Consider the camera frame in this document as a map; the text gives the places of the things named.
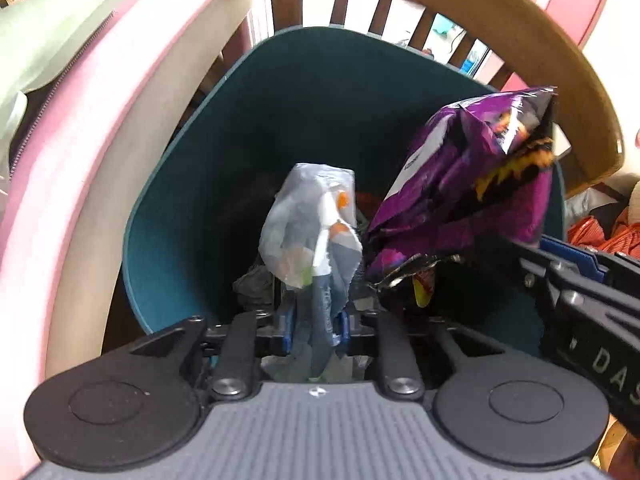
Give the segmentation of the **dark teal trash bin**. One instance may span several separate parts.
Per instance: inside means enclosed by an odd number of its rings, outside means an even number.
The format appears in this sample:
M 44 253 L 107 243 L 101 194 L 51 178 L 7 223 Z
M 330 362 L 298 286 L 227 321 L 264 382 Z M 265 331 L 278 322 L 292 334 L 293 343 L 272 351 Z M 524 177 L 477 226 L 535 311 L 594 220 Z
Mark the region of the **dark teal trash bin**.
M 252 263 L 288 290 L 267 270 L 259 240 L 300 162 L 355 174 L 362 257 L 345 309 L 359 299 L 411 308 L 412 273 L 390 286 L 367 280 L 364 236 L 419 129 L 443 106 L 489 93 L 422 54 L 345 29 L 289 29 L 258 44 L 186 123 L 134 206 L 122 267 L 138 322 L 149 334 L 193 315 L 230 322 L 242 309 L 232 285 Z M 555 161 L 552 177 L 541 236 L 564 231 L 547 221 L 563 211 Z M 430 313 L 538 356 L 544 323 L 533 300 L 486 263 L 470 271 L 451 256 L 425 256 Z

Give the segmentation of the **orange red cloth pile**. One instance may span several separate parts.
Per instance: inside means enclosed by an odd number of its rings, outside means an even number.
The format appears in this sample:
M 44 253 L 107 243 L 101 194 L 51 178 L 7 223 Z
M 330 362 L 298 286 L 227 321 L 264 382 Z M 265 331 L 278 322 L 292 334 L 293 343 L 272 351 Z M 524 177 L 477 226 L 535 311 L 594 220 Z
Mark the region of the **orange red cloth pile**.
M 628 207 L 615 219 L 610 234 L 595 216 L 579 220 L 568 230 L 567 240 L 578 247 L 592 247 L 599 252 L 622 254 L 639 259 L 639 223 L 630 223 Z

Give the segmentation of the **pink white cabinet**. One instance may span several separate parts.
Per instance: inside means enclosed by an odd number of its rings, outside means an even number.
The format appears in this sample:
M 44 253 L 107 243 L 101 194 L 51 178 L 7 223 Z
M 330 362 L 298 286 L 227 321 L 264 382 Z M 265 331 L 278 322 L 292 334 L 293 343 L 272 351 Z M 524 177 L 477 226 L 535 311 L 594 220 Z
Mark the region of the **pink white cabinet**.
M 639 0 L 548 0 L 544 10 L 585 50 L 618 119 L 639 116 Z

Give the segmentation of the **purple snack bag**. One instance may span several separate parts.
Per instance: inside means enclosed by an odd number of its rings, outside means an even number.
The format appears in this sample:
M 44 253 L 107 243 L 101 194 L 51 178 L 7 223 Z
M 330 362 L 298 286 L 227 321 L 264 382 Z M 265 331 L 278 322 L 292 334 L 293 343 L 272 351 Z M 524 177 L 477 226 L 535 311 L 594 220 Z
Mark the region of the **purple snack bag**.
M 415 256 L 460 255 L 485 236 L 538 244 L 552 187 L 556 91 L 489 93 L 419 129 L 363 242 L 372 284 Z

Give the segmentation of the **white wrapper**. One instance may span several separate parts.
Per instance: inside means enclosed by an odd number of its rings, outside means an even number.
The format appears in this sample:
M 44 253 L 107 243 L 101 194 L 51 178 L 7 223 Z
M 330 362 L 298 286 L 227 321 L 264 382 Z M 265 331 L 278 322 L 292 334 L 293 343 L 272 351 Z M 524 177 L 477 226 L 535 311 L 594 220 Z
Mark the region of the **white wrapper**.
M 259 240 L 267 270 L 294 292 L 293 342 L 280 382 L 318 379 L 343 339 L 341 313 L 362 257 L 355 174 L 300 162 L 286 177 Z

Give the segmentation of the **brown wooden chair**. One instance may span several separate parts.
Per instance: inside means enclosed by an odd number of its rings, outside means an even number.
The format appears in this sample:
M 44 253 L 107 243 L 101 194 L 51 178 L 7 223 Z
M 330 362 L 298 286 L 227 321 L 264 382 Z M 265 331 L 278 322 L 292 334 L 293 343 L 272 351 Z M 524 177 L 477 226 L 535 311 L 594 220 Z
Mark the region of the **brown wooden chair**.
M 498 86 L 518 75 L 530 86 L 553 84 L 559 92 L 556 121 L 570 150 L 561 156 L 567 195 L 582 192 L 622 168 L 624 141 L 614 106 L 591 64 L 564 30 L 530 0 L 410 0 L 424 6 L 410 44 L 417 46 L 440 13 L 460 25 L 468 38 L 454 51 L 452 66 L 462 64 L 474 41 L 502 58 L 504 66 L 491 83 Z M 335 0 L 342 12 L 347 0 Z M 300 24 L 303 0 L 271 0 L 273 25 Z M 380 0 L 371 30 L 381 31 L 390 0 Z

